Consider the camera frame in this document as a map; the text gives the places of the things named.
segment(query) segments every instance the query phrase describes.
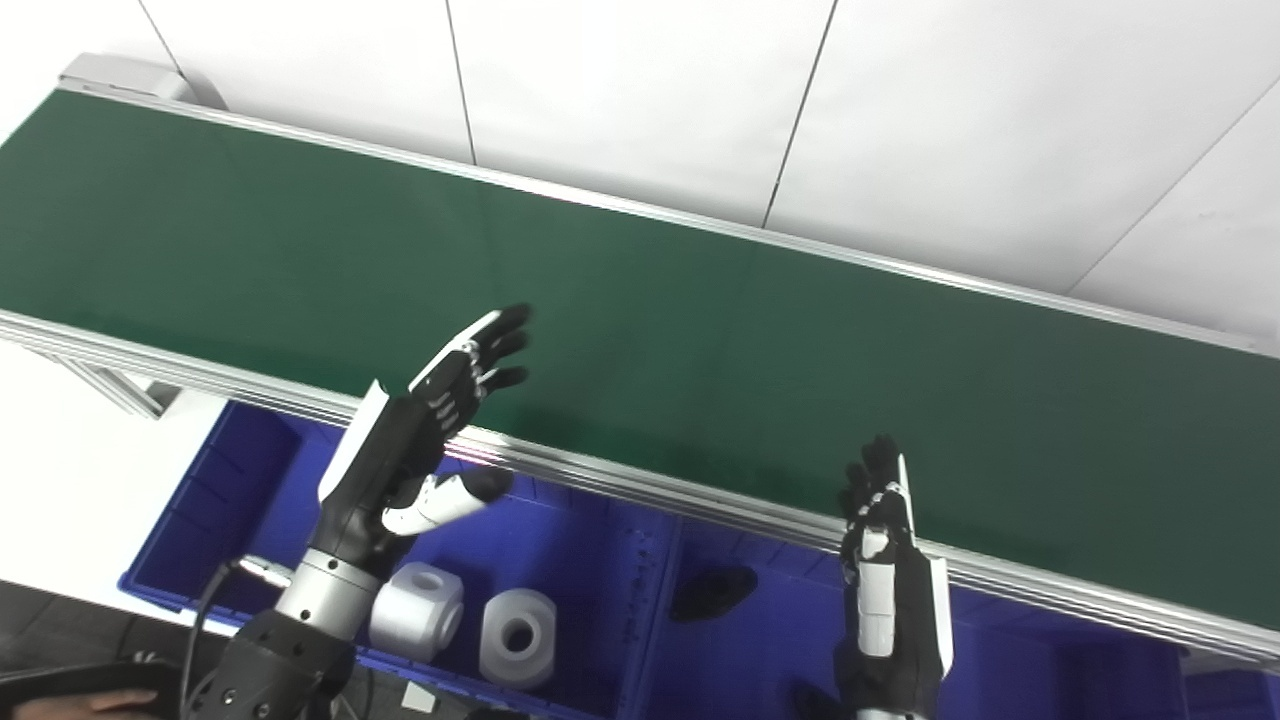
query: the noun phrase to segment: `human hand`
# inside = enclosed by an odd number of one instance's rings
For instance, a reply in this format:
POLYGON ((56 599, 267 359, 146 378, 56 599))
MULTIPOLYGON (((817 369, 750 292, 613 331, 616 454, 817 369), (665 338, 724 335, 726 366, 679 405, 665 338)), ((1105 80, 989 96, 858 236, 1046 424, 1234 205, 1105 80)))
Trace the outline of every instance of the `human hand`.
POLYGON ((136 710, 155 698, 152 691, 46 697, 15 707, 13 720, 155 720, 136 710))

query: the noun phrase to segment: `white wall panel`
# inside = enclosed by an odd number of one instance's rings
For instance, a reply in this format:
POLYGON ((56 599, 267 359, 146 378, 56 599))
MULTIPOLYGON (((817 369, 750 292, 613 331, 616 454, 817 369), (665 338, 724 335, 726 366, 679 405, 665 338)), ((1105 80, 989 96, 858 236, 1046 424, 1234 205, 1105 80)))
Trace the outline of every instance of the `white wall panel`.
POLYGON ((759 225, 829 10, 453 3, 476 159, 759 225))
POLYGON ((1245 115, 1074 295, 1280 340, 1280 88, 1245 115))
POLYGON ((841 3, 769 227, 1061 292, 1277 74, 1274 0, 841 3))
POLYGON ((470 161, 444 0, 145 0, 229 109, 470 161))
POLYGON ((58 85, 81 53, 170 67, 136 0, 0 3, 0 142, 58 85))

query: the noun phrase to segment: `black cable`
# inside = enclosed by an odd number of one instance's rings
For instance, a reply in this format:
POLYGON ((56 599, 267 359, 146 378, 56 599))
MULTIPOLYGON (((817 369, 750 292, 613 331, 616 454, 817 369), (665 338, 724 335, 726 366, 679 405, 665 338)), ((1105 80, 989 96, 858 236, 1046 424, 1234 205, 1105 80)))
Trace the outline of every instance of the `black cable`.
POLYGON ((133 632, 133 626, 138 624, 138 616, 131 615, 129 621, 124 624, 124 632, 120 633, 120 642, 115 643, 115 656, 111 657, 111 662, 118 662, 124 660, 124 646, 129 642, 129 633, 133 632))
POLYGON ((218 566, 214 571, 214 577, 209 579, 209 584, 205 585, 204 594, 200 596, 200 605, 196 606, 196 621, 191 624, 191 632, 187 634, 187 652, 182 661, 182 683, 178 697, 180 698, 183 707, 182 720, 191 716, 191 701, 193 693, 191 693, 191 674, 196 667, 196 646, 200 643, 200 633, 205 629, 205 620, 209 618, 209 611, 214 605, 214 596, 223 587, 223 582, 227 580, 227 575, 230 575, 232 569, 236 568, 234 561, 227 561, 218 566))
POLYGON ((192 706, 196 703, 196 698, 200 697, 200 693, 209 689, 209 685, 212 684, 214 675, 216 674, 218 670, 210 670, 205 675, 205 679, 200 680, 200 684, 196 685, 196 691, 191 693, 191 700, 186 700, 182 702, 182 708, 178 711, 178 717, 187 717, 188 715, 191 715, 191 711, 193 710, 192 706))

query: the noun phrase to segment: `metal bracket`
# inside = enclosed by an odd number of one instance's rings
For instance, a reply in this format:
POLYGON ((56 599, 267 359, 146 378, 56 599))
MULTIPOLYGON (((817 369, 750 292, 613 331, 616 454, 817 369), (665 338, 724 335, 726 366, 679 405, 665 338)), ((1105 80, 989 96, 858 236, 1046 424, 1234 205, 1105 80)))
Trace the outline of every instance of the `metal bracket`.
POLYGON ((40 355, 67 368, 73 375, 84 380, 86 384, 114 402, 119 409, 140 418, 159 420, 169 405, 173 404, 174 398, 178 397, 178 393, 182 392, 180 388, 161 382, 154 382, 147 389, 142 389, 133 384, 133 380, 115 370, 108 370, 100 365, 92 365, 61 355, 47 352, 40 352, 40 355))

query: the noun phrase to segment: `white cylindrical part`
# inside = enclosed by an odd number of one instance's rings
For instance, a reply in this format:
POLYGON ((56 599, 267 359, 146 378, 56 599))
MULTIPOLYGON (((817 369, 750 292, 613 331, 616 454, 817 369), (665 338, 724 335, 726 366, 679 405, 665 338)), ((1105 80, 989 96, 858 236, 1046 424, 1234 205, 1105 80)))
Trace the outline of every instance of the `white cylindrical part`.
POLYGON ((516 691, 536 688, 556 671, 556 603, 531 589, 507 591, 485 605, 480 674, 516 691))
POLYGON ((430 662, 462 621, 462 579, 426 562, 410 562, 383 585, 369 620, 375 650, 430 662))
POLYGON ((858 648, 870 657, 893 655, 892 565, 858 564, 858 648))

